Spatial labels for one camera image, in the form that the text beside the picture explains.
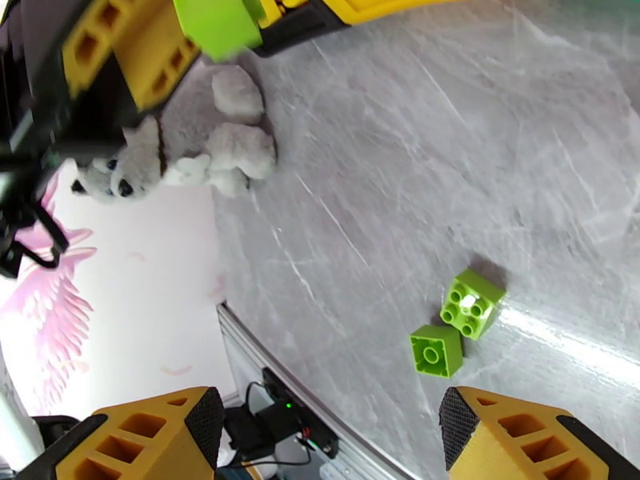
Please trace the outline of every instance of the marble surface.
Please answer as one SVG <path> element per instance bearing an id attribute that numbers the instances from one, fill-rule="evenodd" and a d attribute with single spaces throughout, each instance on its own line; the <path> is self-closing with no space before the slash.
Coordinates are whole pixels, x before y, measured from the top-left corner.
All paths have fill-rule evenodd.
<path id="1" fill-rule="evenodd" d="M 640 4 L 432 6 L 256 61 L 279 172 L 218 203 L 228 300 L 327 405 L 444 479 L 450 385 L 566 408 L 640 464 Z M 450 381 L 409 334 L 508 289 Z"/>

